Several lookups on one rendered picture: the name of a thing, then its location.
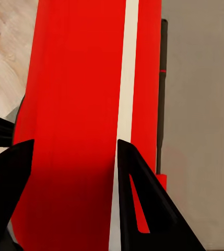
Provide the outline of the radio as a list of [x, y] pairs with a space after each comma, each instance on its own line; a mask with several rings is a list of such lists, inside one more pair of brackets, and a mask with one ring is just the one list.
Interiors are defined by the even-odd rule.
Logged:
[[[121, 251], [117, 141], [161, 174], [162, 0], [39, 0], [11, 146], [34, 139], [11, 216], [23, 251]], [[132, 179], [138, 230], [150, 233]]]

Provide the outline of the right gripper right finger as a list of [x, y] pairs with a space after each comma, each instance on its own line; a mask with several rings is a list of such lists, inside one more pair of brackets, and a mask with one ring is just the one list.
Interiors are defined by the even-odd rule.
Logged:
[[[205, 251], [137, 148], [117, 141], [121, 251]], [[150, 233], [138, 230], [132, 176]]]

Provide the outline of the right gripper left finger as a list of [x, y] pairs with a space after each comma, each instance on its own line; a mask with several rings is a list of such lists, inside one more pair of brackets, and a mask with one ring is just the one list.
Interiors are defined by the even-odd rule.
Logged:
[[0, 153], [0, 240], [31, 174], [34, 139]]

